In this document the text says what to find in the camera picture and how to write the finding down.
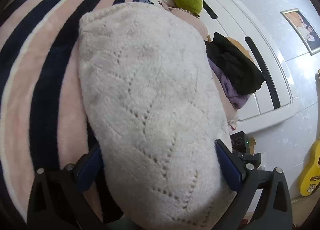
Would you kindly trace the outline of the cream knit cardigan with bows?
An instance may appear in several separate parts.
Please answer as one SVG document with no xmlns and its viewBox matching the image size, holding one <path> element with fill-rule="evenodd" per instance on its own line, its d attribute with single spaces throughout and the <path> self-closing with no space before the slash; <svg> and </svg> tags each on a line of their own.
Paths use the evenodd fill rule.
<svg viewBox="0 0 320 230">
<path fill-rule="evenodd" d="M 234 193 L 215 140 L 231 146 L 199 32 L 147 3 L 79 21 L 79 76 L 109 191 L 144 229 L 211 229 Z"/>
</svg>

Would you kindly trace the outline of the purple knit garment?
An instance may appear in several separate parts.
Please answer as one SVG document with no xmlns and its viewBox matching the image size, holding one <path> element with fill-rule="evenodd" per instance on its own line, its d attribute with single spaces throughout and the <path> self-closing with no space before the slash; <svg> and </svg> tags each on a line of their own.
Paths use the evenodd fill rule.
<svg viewBox="0 0 320 230">
<path fill-rule="evenodd" d="M 233 105 L 234 108 L 241 109 L 248 101 L 250 94 L 247 95 L 240 95 L 237 93 L 236 89 L 233 87 L 231 81 L 229 78 L 223 73 L 223 71 L 217 67 L 216 64 L 212 62 L 212 60 L 208 59 L 210 68 L 214 72 L 214 74 L 217 76 L 222 89 L 226 95 L 226 97 L 229 99 L 230 103 Z"/>
</svg>

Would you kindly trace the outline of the yellow ukulele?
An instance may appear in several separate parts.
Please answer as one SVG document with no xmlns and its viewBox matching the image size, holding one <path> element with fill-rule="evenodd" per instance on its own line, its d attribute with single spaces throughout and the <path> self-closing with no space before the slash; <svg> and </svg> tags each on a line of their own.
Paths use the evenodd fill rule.
<svg viewBox="0 0 320 230">
<path fill-rule="evenodd" d="M 298 178 L 298 188 L 301 196 L 311 195 L 319 187 L 319 135 L 313 142 L 309 159 Z"/>
</svg>

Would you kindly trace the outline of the black folded garment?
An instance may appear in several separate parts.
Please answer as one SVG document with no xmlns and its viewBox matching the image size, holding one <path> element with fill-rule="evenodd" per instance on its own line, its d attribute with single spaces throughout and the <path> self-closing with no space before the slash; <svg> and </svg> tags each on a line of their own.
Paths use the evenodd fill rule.
<svg viewBox="0 0 320 230">
<path fill-rule="evenodd" d="M 238 94 L 247 95 L 260 90 L 264 75 L 231 41 L 216 32 L 213 40 L 205 44 L 208 59 L 223 71 Z"/>
</svg>

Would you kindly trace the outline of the striped fleece blanket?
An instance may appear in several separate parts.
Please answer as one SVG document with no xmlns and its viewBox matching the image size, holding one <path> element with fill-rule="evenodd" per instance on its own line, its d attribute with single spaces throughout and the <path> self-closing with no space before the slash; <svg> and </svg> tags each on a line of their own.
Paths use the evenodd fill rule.
<svg viewBox="0 0 320 230">
<path fill-rule="evenodd" d="M 115 3 L 11 0 L 1 13 L 1 229 L 25 229 L 38 169 L 76 163 L 96 140 L 78 75 L 79 20 Z"/>
</svg>

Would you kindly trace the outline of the orange plush bear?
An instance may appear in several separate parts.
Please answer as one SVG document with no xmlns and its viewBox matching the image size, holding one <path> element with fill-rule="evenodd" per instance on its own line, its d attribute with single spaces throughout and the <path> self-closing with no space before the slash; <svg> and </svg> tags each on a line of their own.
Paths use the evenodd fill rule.
<svg viewBox="0 0 320 230">
<path fill-rule="evenodd" d="M 228 40 L 227 47 L 230 53 L 232 52 L 238 55 L 242 53 L 243 55 L 246 56 L 246 58 L 248 58 L 248 60 L 254 63 L 253 58 L 249 54 L 249 50 L 245 49 L 245 47 L 239 41 L 230 37 L 227 37 L 226 39 Z"/>
</svg>

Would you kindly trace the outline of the framed portrait photo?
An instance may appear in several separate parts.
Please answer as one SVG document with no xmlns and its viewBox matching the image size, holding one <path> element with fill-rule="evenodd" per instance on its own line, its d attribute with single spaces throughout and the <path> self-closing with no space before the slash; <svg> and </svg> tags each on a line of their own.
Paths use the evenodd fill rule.
<svg viewBox="0 0 320 230">
<path fill-rule="evenodd" d="M 295 8 L 280 13 L 296 31 L 308 52 L 311 55 L 319 53 L 319 34 L 302 12 Z"/>
</svg>

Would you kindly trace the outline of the white bed headboard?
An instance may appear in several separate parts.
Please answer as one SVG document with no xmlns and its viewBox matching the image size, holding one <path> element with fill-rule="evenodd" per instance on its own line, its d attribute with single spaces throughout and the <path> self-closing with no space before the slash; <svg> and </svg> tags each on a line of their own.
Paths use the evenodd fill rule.
<svg viewBox="0 0 320 230">
<path fill-rule="evenodd" d="M 272 124 L 293 117 L 299 106 L 292 75 L 266 28 L 240 0 L 203 0 L 201 21 L 215 32 L 238 41 L 264 75 L 260 90 L 239 110 L 239 120 L 260 118 Z"/>
</svg>

